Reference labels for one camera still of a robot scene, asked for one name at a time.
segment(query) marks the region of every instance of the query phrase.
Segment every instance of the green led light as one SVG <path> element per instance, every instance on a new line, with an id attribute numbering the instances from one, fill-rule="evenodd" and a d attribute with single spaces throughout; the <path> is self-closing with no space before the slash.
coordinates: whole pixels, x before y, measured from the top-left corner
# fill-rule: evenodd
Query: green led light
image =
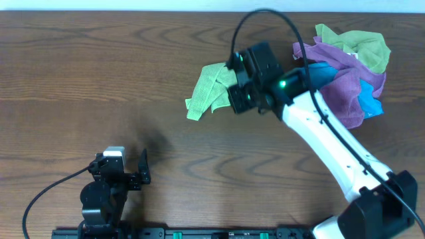
<path id="1" fill-rule="evenodd" d="M 281 80 L 281 81 L 279 82 L 279 86 L 280 86 L 281 88 L 285 88 L 285 86 L 286 86 L 286 81 Z"/>

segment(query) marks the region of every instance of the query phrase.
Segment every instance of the wooden table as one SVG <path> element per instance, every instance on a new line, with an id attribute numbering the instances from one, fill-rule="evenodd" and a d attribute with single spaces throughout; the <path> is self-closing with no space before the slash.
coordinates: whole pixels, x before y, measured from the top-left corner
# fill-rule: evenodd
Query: wooden table
<path id="1" fill-rule="evenodd" d="M 123 218 L 170 227 L 314 224 L 347 203 L 309 146 L 273 114 L 232 109 L 186 119 L 201 68 L 225 61 L 242 13 L 0 12 L 0 238 L 22 238 L 25 207 L 47 185 L 126 147 L 129 171 L 148 150 L 152 184 L 132 192 Z M 425 16 L 291 13 L 305 42 L 315 25 L 374 31 L 391 49 L 385 114 L 352 132 L 419 184 L 425 217 Z M 270 40 L 286 70 L 296 41 L 281 20 L 257 16 L 238 48 Z M 89 173 L 41 197 L 31 238 L 82 220 Z M 401 238 L 421 238 L 415 226 Z"/>

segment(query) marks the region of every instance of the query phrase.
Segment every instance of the green connector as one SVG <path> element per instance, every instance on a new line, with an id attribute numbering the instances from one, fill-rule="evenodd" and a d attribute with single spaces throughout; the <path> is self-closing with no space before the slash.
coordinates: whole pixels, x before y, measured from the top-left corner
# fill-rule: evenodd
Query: green connector
<path id="1" fill-rule="evenodd" d="M 183 238 L 183 233 L 181 232 L 174 232 L 173 233 L 173 239 L 182 239 Z"/>
<path id="2" fill-rule="evenodd" d="M 268 239 L 268 233 L 260 233 L 260 239 Z"/>

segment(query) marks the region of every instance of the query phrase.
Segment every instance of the green cloth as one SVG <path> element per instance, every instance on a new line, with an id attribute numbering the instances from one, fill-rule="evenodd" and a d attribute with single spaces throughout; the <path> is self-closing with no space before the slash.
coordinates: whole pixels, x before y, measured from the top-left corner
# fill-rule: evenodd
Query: green cloth
<path id="1" fill-rule="evenodd" d="M 211 112 L 230 106 L 227 88 L 235 84 L 236 74 L 228 70 L 225 63 L 204 66 L 192 98 L 186 99 L 187 118 L 198 121 L 210 106 Z"/>
<path id="2" fill-rule="evenodd" d="M 382 74 L 390 58 L 391 50 L 386 46 L 380 33 L 349 31 L 338 35 L 324 24 L 316 25 L 316 32 L 322 42 L 340 48 L 346 53 L 357 53 L 371 72 Z"/>

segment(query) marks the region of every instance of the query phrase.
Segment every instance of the black wire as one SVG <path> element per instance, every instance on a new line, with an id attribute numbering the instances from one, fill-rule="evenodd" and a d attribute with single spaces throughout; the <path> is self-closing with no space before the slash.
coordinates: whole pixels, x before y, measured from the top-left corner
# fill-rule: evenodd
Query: black wire
<path id="1" fill-rule="evenodd" d="M 84 231 L 82 230 L 82 227 L 84 226 L 84 224 L 86 223 L 85 220 L 83 220 L 77 228 L 77 239 L 83 238 L 82 234 L 84 233 Z"/>
<path id="2" fill-rule="evenodd" d="M 287 17 L 285 16 L 283 13 L 280 13 L 278 11 L 272 10 L 272 9 L 257 9 L 255 11 L 249 12 L 247 15 L 245 15 L 245 17 L 239 22 L 239 25 L 237 26 L 236 30 L 234 31 L 233 34 L 233 38 L 232 38 L 232 46 L 230 49 L 230 57 L 229 57 L 229 64 L 232 64 L 233 62 L 233 52 L 234 52 L 234 44 L 236 42 L 236 36 L 238 34 L 238 31 L 240 30 L 242 24 L 244 23 L 244 21 L 247 20 L 247 18 L 251 17 L 252 15 L 256 14 L 256 13 L 260 13 L 260 12 L 269 12 L 272 13 L 274 15 L 279 16 L 280 18 L 282 18 L 292 29 L 292 31 L 295 33 L 297 40 L 299 42 L 299 46 L 301 48 L 301 53 L 303 56 L 303 63 L 304 63 L 304 68 L 305 68 L 305 75 L 306 75 L 306 79 L 305 79 L 305 83 L 308 86 L 308 90 L 310 92 L 310 96 L 311 96 L 311 101 L 313 101 L 313 104 L 317 110 L 317 112 L 320 115 L 320 118 L 326 123 L 326 125 L 328 126 L 328 128 L 332 131 L 332 133 L 337 137 L 337 139 L 347 148 L 347 150 L 356 158 L 356 160 L 392 195 L 394 196 L 406 209 L 407 211 L 409 211 L 409 213 L 414 217 L 414 219 L 417 221 L 417 223 L 419 224 L 419 227 L 423 233 L 423 235 L 425 235 L 425 225 L 423 223 L 423 221 L 420 219 L 419 215 L 409 206 L 407 205 L 407 203 L 390 187 L 388 186 L 388 184 L 386 183 L 386 181 L 380 176 L 378 175 L 378 173 L 368 164 L 366 163 L 361 156 L 345 141 L 345 139 L 338 133 L 338 131 L 332 126 L 331 122 L 329 122 L 327 116 L 321 111 L 319 104 L 317 103 L 316 97 L 314 95 L 316 89 L 313 88 L 313 85 L 311 84 L 311 78 L 310 78 L 310 72 L 309 72 L 309 68 L 308 68 L 308 62 L 307 62 L 307 55 L 305 53 L 305 49 L 304 49 L 304 43 L 303 40 L 301 39 L 301 36 L 298 33 L 298 29 L 297 27 L 294 25 L 294 23 Z"/>
<path id="3" fill-rule="evenodd" d="M 47 188 L 43 189 L 37 196 L 35 196 L 35 198 L 28 204 L 27 209 L 25 209 L 24 216 L 22 217 L 22 231 L 24 233 L 25 239 L 29 239 L 29 235 L 28 235 L 28 231 L 27 231 L 27 217 L 28 217 L 28 213 L 29 213 L 29 210 L 31 209 L 31 207 L 37 201 L 37 199 L 39 199 L 49 189 L 53 188 L 54 186 L 58 185 L 59 183 L 63 183 L 66 180 L 71 179 L 71 178 L 73 178 L 73 177 L 75 177 L 75 176 L 77 176 L 77 175 L 85 172 L 87 169 L 88 169 L 88 167 L 85 167 L 85 168 L 79 170 L 78 172 L 76 172 L 76 173 L 74 173 L 72 175 L 69 175 L 69 176 L 67 176 L 67 177 L 65 177 L 65 178 L 63 178 L 63 179 L 61 179 L 61 180 L 59 180 L 59 181 L 51 184 Z"/>

